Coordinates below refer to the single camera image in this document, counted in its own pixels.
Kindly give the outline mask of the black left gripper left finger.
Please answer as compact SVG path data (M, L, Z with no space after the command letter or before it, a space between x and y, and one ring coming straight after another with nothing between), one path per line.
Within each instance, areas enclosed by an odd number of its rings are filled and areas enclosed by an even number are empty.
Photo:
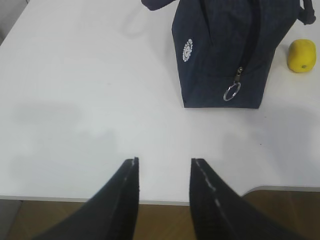
M131 240L139 209L139 159L125 160L80 209L37 240Z

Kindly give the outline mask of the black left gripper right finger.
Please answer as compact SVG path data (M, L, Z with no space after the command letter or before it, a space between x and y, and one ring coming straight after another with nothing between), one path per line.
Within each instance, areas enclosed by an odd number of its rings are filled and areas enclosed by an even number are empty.
M190 166L189 207L198 240L307 240L285 191L238 195L203 158Z

